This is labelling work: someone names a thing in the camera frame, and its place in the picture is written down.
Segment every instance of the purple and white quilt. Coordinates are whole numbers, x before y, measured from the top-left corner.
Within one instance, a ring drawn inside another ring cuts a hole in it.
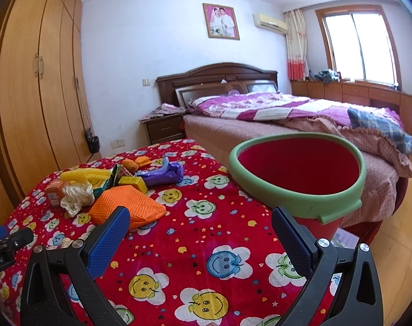
[[[350,107],[387,118],[403,128],[399,116],[390,109],[372,108],[356,104],[333,102],[326,99],[296,97],[283,93],[249,93],[232,96],[210,96],[190,104],[196,111],[212,118],[245,121],[272,121],[292,118],[325,117],[339,126],[351,126]]]

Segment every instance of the wooden floor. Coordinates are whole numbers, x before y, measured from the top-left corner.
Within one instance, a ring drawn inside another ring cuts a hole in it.
[[[391,326],[412,300],[412,178],[404,202],[382,223],[370,248],[381,283],[384,326]]]

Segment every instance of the wooden window frame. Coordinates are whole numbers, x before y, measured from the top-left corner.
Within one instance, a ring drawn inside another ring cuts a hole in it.
[[[327,56],[327,63],[328,68],[333,69],[333,53],[332,53],[332,45],[330,38],[327,35],[327,26],[325,17],[328,16],[335,16],[335,15],[344,15],[348,13],[359,13],[359,12],[375,12],[379,13],[382,18],[384,19],[385,27],[387,28],[388,37],[390,39],[391,50],[393,52],[393,60],[394,60],[394,67],[396,70],[396,81],[398,82],[399,86],[402,85],[402,77],[401,77],[401,68],[399,66],[399,58],[398,58],[398,50],[396,49],[396,44],[394,43],[393,33],[391,32],[390,25],[387,20],[387,16],[385,15],[384,9],[381,5],[345,5],[345,6],[337,6],[337,7],[329,7],[316,10],[317,20],[319,22],[320,31],[322,32],[322,38],[324,39],[325,45],[325,53]],[[364,82],[369,83],[377,83],[377,84],[385,84],[381,82],[375,81],[367,81],[363,80]]]

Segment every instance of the air conditioner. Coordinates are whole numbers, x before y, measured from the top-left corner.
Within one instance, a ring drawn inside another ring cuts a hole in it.
[[[286,34],[288,31],[287,24],[278,19],[265,16],[261,13],[253,14],[254,24],[256,27],[269,29],[270,31],[280,34]]]

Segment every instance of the wall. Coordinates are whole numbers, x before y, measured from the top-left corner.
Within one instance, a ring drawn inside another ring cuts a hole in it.
[[[235,9],[240,41],[209,39],[202,3]],[[277,70],[290,93],[285,37],[254,26],[252,14],[283,20],[258,0],[90,0],[83,6],[83,69],[89,109],[103,156],[147,145],[138,119],[160,105],[154,80],[216,62]],[[143,87],[142,79],[152,86]],[[111,149],[125,139],[126,146]]]
[[[412,20],[398,3],[387,0],[345,0],[303,8],[307,28],[307,63],[313,73],[328,68],[325,46],[317,21],[316,10],[351,4],[382,5],[390,24],[394,42],[398,50],[401,69],[402,89],[412,94]]]

